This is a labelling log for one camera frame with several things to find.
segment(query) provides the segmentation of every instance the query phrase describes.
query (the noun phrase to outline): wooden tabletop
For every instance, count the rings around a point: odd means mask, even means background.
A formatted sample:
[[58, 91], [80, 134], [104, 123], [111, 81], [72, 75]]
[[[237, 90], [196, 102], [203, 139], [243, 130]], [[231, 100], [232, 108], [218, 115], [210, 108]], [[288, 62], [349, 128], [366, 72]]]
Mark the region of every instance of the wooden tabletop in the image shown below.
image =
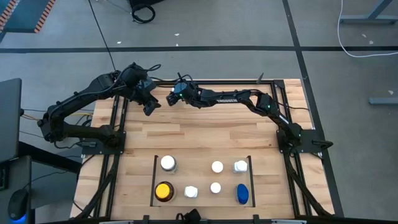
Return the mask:
[[[285, 79], [289, 105], [307, 107], [299, 79]], [[214, 91], [235, 89], [259, 89], [270, 93], [269, 85], [201, 85]], [[177, 213], [186, 213], [194, 207], [150, 207], [154, 156], [178, 156], [180, 158], [252, 157], [256, 207], [200, 207], [202, 218], [252, 219], [293, 218], [287, 174], [283, 156], [279, 153], [275, 131], [269, 118], [250, 112], [241, 104], [222, 104], [211, 108], [193, 108], [184, 102], [168, 106], [165, 97], [168, 88], [156, 88], [152, 94], [162, 105], [150, 116], [142, 112], [142, 106], [129, 103], [126, 116], [126, 148], [121, 156], [114, 203], [113, 220], [175, 219]], [[113, 99], [96, 102], [92, 126], [109, 124]], [[311, 129], [307, 110], [291, 109], [293, 122], [303, 129]], [[333, 213], [331, 198], [322, 162], [311, 154], [301, 154], [307, 187], [328, 212]], [[76, 188], [75, 202], [84, 207], [98, 188], [103, 156], [95, 156], [82, 168]], [[296, 187], [300, 212], [304, 213], [302, 196]], [[101, 214], [104, 215], [106, 198], [103, 197]], [[73, 206], [71, 217], [79, 214]]]

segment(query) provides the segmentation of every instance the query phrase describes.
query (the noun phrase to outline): white bottle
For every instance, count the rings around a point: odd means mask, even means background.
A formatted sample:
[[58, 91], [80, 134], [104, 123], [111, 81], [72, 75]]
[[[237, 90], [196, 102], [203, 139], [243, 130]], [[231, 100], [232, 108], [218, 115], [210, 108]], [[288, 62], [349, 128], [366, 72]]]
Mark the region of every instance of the white bottle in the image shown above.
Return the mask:
[[172, 156], [164, 156], [160, 161], [160, 165], [168, 174], [175, 174], [178, 169], [177, 161]]
[[215, 172], [216, 174], [219, 174], [221, 171], [223, 171], [224, 169], [224, 165], [222, 162], [220, 161], [214, 161], [211, 165], [211, 169], [213, 170], [213, 172]]
[[198, 196], [198, 189], [194, 186], [185, 187], [184, 195], [188, 198], [196, 198]]
[[217, 182], [214, 182], [210, 185], [210, 191], [213, 194], [218, 194], [221, 191], [221, 185]]
[[242, 173], [248, 170], [248, 164], [245, 161], [238, 161], [234, 163], [233, 172], [234, 173]]

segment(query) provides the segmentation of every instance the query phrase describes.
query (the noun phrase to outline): computer mouse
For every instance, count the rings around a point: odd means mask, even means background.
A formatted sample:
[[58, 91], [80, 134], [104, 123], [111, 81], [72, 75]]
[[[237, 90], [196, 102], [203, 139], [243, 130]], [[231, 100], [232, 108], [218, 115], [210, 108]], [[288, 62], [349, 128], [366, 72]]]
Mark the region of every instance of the computer mouse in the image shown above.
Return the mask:
[[28, 192], [25, 189], [15, 191], [8, 202], [8, 215], [12, 220], [19, 220], [26, 214]]

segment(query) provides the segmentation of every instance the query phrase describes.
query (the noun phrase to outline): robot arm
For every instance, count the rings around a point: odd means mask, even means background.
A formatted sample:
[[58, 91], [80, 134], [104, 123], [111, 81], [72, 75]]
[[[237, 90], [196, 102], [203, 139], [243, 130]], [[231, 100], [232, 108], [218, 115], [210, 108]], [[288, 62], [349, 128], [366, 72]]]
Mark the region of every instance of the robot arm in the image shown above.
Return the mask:
[[[257, 96], [256, 105], [250, 100], [250, 96]], [[169, 106], [173, 106], [178, 100], [186, 102], [197, 108], [211, 107], [218, 103], [242, 103], [250, 111], [260, 116], [269, 117], [286, 133], [286, 139], [293, 145], [300, 144], [302, 128], [297, 123], [290, 123], [279, 111], [277, 102], [267, 93], [259, 90], [235, 90], [214, 92], [200, 88], [196, 83], [180, 79], [167, 96]]]
[[50, 106], [43, 115], [43, 119], [37, 122], [44, 139], [55, 142], [67, 137], [95, 138], [109, 147], [117, 147], [119, 133], [110, 125], [99, 128], [83, 127], [70, 125], [64, 122], [64, 119], [96, 100], [104, 100], [114, 95], [120, 95], [144, 105], [144, 112], [149, 116], [160, 105], [150, 93], [156, 84], [148, 77], [147, 71], [133, 63], [122, 72], [115, 71], [98, 76], [83, 91], [74, 92], [73, 96]]

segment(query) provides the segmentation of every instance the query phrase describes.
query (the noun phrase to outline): gray floor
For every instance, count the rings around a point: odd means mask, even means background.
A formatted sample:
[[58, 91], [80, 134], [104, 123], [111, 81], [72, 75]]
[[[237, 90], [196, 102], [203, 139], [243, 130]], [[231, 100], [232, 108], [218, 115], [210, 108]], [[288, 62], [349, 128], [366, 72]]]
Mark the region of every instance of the gray floor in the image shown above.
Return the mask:
[[[125, 0], [109, 1], [128, 9]], [[366, 14], [374, 3], [373, 0], [346, 1], [344, 14]], [[340, 1], [289, 0], [289, 4], [302, 46], [338, 46], [336, 23]], [[93, 1], [93, 6], [110, 47], [293, 45], [279, 0], [166, 0], [154, 6], [157, 17], [145, 25], [131, 22], [128, 13], [104, 0]], [[394, 1], [386, 13], [397, 15], [398, 2]], [[398, 45], [397, 28], [398, 25], [343, 24], [341, 38], [350, 46]], [[84, 0], [58, 0], [39, 34], [8, 33], [0, 43], [0, 48], [77, 47], [104, 47]], [[257, 78], [262, 72], [264, 78], [301, 78], [295, 52], [112, 55], [118, 69], [131, 62], [143, 67], [161, 63], [162, 68], [151, 74], [159, 78], [173, 78], [177, 72], [195, 78]], [[379, 58], [351, 58], [344, 52], [304, 52], [303, 55], [326, 138], [335, 143], [330, 155], [345, 215], [398, 220], [397, 107], [368, 104], [370, 96], [398, 94], [398, 55]], [[94, 77], [112, 70], [106, 53], [0, 54], [0, 68], [0, 80], [22, 78], [22, 107], [38, 110], [46, 109], [86, 87]], [[40, 134], [31, 121], [22, 121], [21, 130]], [[21, 140], [59, 152], [34, 136], [21, 134]], [[69, 156], [80, 152], [75, 149], [62, 153]], [[35, 170], [35, 176], [52, 171], [40, 166]], [[61, 199], [38, 209], [39, 222], [68, 218], [74, 180], [73, 174], [59, 174], [35, 183], [37, 195], [54, 187], [57, 190], [53, 195]]]

